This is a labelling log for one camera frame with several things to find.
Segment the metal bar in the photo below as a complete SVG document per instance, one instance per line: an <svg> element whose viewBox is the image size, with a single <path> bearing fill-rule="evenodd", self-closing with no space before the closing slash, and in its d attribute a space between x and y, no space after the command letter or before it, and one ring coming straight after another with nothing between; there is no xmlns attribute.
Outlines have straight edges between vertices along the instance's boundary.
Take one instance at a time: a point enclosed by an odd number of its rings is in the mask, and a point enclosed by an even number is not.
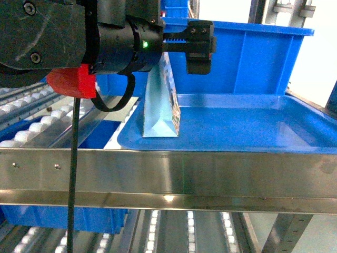
<svg viewBox="0 0 337 253"><path fill-rule="evenodd" d="M248 23L262 24L266 0L252 0Z"/></svg>
<svg viewBox="0 0 337 253"><path fill-rule="evenodd" d="M188 252L189 238L186 212L171 210L162 211L159 222L160 226L156 253Z"/></svg>
<svg viewBox="0 0 337 253"><path fill-rule="evenodd" d="M48 86L46 83L35 83L29 87L22 87L19 89L12 89L9 92L0 95L0 105L7 103L9 100L17 100L19 98L24 97L27 93L31 93L33 91L38 91L39 89Z"/></svg>
<svg viewBox="0 0 337 253"><path fill-rule="evenodd" d="M61 238L64 236L64 233L64 229L53 229L49 237L45 240L45 243L41 245L40 249L38 249L36 253L55 252L55 249Z"/></svg>
<svg viewBox="0 0 337 253"><path fill-rule="evenodd" d="M333 87L333 90L329 96L329 100L326 103L325 108L331 112L337 113L337 82Z"/></svg>
<svg viewBox="0 0 337 253"><path fill-rule="evenodd" d="M118 253L129 253L132 247L133 238L136 232L136 225L139 219L139 211L131 210L127 215L127 220L123 230L123 237L121 239Z"/></svg>
<svg viewBox="0 0 337 253"><path fill-rule="evenodd" d="M69 149L0 152L0 203L67 204ZM322 154L80 149L76 205L337 213L336 163Z"/></svg>
<svg viewBox="0 0 337 253"><path fill-rule="evenodd" d="M151 223L152 212L150 210L140 210L135 235L132 242L130 253L144 253L146 249L146 241L148 229Z"/></svg>
<svg viewBox="0 0 337 253"><path fill-rule="evenodd" d="M279 214L262 253L292 252L312 217L312 215Z"/></svg>
<svg viewBox="0 0 337 253"><path fill-rule="evenodd" d="M232 213L239 248L244 253L261 253L261 248L247 213Z"/></svg>
<svg viewBox="0 0 337 253"><path fill-rule="evenodd" d="M0 225L0 241L2 241L13 228L14 228L13 224L10 224L7 221L4 221Z"/></svg>
<svg viewBox="0 0 337 253"><path fill-rule="evenodd" d="M74 241L74 252L87 253L94 252L94 246L98 238L98 233L79 231Z"/></svg>
<svg viewBox="0 0 337 253"><path fill-rule="evenodd" d="M228 252L219 213L194 212L194 215L196 252Z"/></svg>
<svg viewBox="0 0 337 253"><path fill-rule="evenodd" d="M60 100L64 96L61 96L57 93L52 93L50 95L44 96L22 108L18 108L13 112L10 112L1 117L0 120L0 130L5 129L6 127L17 123L25 118L33 115L34 113L48 107L49 105L55 103Z"/></svg>

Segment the white roller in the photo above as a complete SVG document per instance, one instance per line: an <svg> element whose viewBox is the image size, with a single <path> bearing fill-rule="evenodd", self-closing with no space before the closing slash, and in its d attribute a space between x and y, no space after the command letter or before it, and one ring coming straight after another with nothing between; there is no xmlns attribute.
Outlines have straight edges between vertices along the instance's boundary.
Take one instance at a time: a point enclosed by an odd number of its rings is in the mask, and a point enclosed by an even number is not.
<svg viewBox="0 0 337 253"><path fill-rule="evenodd" d="M70 111L73 110L73 107L71 105L64 105L60 108L60 110L69 113Z"/></svg>
<svg viewBox="0 0 337 253"><path fill-rule="evenodd" d="M58 118L58 119L61 119L66 115L67 115L67 113L65 111L62 111L62 110L55 110L55 111L52 111L52 113L51 113L52 117L55 117L55 118Z"/></svg>
<svg viewBox="0 0 337 253"><path fill-rule="evenodd" d="M23 244L28 244L31 240L32 240L32 236L31 236L31 235L25 235L25 236L21 239L21 242L22 242Z"/></svg>
<svg viewBox="0 0 337 253"><path fill-rule="evenodd" d="M16 100L13 102L13 105L15 105L16 107L24 107L25 105L27 105L28 103L24 100Z"/></svg>
<svg viewBox="0 0 337 253"><path fill-rule="evenodd" d="M31 131L18 131L14 137L15 141L25 143L27 141L30 141L32 138L36 136L36 133Z"/></svg>
<svg viewBox="0 0 337 253"><path fill-rule="evenodd" d="M16 107L15 105L13 104L6 104L4 105L1 110L5 111L6 113L8 112L12 112L14 110L16 110L18 107Z"/></svg>
<svg viewBox="0 0 337 253"><path fill-rule="evenodd" d="M22 143L14 140L0 142L0 148L19 148Z"/></svg>
<svg viewBox="0 0 337 253"><path fill-rule="evenodd" d="M26 101L28 104L32 103L36 100L36 98L33 98L32 96L26 96L24 98L22 98L24 101Z"/></svg>
<svg viewBox="0 0 337 253"><path fill-rule="evenodd" d="M41 90L40 94L47 96L48 94L51 94L51 92L49 90Z"/></svg>
<svg viewBox="0 0 337 253"><path fill-rule="evenodd" d="M40 122L35 122L32 123L31 126L29 127L29 130L31 132L35 132L35 133L41 133L42 131L46 130L48 128L47 124L43 124Z"/></svg>
<svg viewBox="0 0 337 253"><path fill-rule="evenodd" d="M51 124L53 124L57 120L58 120L58 118L55 118L55 117L44 116L44 117L42 117L42 119L40 120L40 122L43 123L43 124L46 124L46 125L51 125Z"/></svg>
<svg viewBox="0 0 337 253"><path fill-rule="evenodd" d="M42 97L43 97L43 95L41 93L33 93L32 94L32 98L35 98L35 99L40 99Z"/></svg>
<svg viewBox="0 0 337 253"><path fill-rule="evenodd" d="M50 92L54 92L53 88L51 86L49 86L46 90L50 91Z"/></svg>

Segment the metal rack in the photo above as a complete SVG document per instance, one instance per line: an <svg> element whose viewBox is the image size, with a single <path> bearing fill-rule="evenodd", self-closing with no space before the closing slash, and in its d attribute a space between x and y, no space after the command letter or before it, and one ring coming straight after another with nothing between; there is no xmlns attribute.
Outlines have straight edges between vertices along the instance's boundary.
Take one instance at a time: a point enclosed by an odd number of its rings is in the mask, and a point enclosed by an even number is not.
<svg viewBox="0 0 337 253"><path fill-rule="evenodd" d="M106 101L112 104L114 100L110 98ZM311 105L334 116L333 112ZM87 102L84 102L82 111L80 128L83 131L80 131L80 139L84 141L91 132L89 129L98 125L106 113L102 114ZM1 204L67 205L70 151L59 147L67 146L70 130L70 121L57 121L23 147L0 150L0 171L6 175L0 179ZM128 240L122 239L126 237L124 231L138 229L148 235L148 229L139 220L135 221L133 216L133 213L151 216L151 211L145 209L162 210L158 220L161 235L158 235L157 248L153 252L168 252L165 249L173 247L168 242L177 241L172 238L174 236L180 240L185 238L177 245L185 242L185 247L188 247L188 230L185 233L185 225L182 229L182 223L178 222L185 219L188 222L188 214L181 210L195 210L194 222L200 224L195 229L195 240L198 241L195 252L210 252L207 250L214 249L219 242L227 241L219 211L231 212L233 231L238 242L238 251L234 252L291 252L313 214L337 213L337 192L333 187L336 181L336 159L335 155L320 154L81 149L76 205L142 209L131 211L121 236L113 236L113 240L110 238L109 241L111 247L117 244L125 249L127 247L124 244L129 245L131 252L143 252L147 241L145 236L142 237L145 240L142 243L132 237L132 240L138 242L138 248L134 248L134 244L130 243L130 235ZM248 211L281 213L262 250L245 213ZM29 230L20 226L9 229L8 226L4 224L1 229L3 245L8 244L8 238L23 237ZM170 233L173 227L178 228L177 231L184 236ZM55 240L54 235L62 240L64 232L42 229L38 236L40 239L34 240L35 246L32 247L41 252L37 245L48 247L49 237L51 241ZM209 240L211 233L215 233L212 244ZM79 232L79 235L86 238L85 245L88 247L98 246L103 238L102 234L95 233ZM226 247L221 252L231 252L229 246Z"/></svg>

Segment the blue storage bin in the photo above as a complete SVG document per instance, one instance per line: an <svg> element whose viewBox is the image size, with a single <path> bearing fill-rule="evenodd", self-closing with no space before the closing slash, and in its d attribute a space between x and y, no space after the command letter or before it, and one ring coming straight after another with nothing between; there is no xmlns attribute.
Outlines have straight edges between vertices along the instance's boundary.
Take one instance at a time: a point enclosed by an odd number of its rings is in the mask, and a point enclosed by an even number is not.
<svg viewBox="0 0 337 253"><path fill-rule="evenodd" d="M189 17L188 0L166 0L166 17Z"/></svg>
<svg viewBox="0 0 337 253"><path fill-rule="evenodd" d="M187 18L165 18L166 32L186 28ZM208 75L188 75L184 53L170 53L177 93L284 95L304 36L313 30L214 22L217 51ZM143 97L147 73L136 73L135 96ZM105 95L123 95L126 78L99 76Z"/></svg>
<svg viewBox="0 0 337 253"><path fill-rule="evenodd" d="M187 19L168 18L167 32ZM170 53L181 107L178 138L143 138L142 102L118 137L135 150L337 153L337 121L285 90L309 29L214 22L217 52L208 75L187 75Z"/></svg>
<svg viewBox="0 0 337 253"><path fill-rule="evenodd" d="M67 228L67 207L2 206L9 223L46 228ZM118 234L127 209L75 208L74 229Z"/></svg>

